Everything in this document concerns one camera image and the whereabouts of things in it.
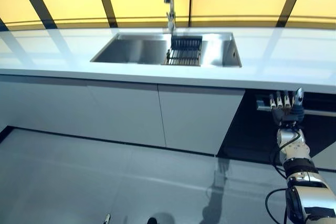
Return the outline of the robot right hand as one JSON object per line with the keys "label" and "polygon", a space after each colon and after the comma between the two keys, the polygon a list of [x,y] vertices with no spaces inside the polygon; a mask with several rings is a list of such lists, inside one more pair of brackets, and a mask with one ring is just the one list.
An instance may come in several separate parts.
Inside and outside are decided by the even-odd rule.
{"label": "robot right hand", "polygon": [[304,91],[302,88],[293,91],[291,97],[287,90],[269,95],[270,110],[274,123],[284,129],[298,129],[304,119]]}

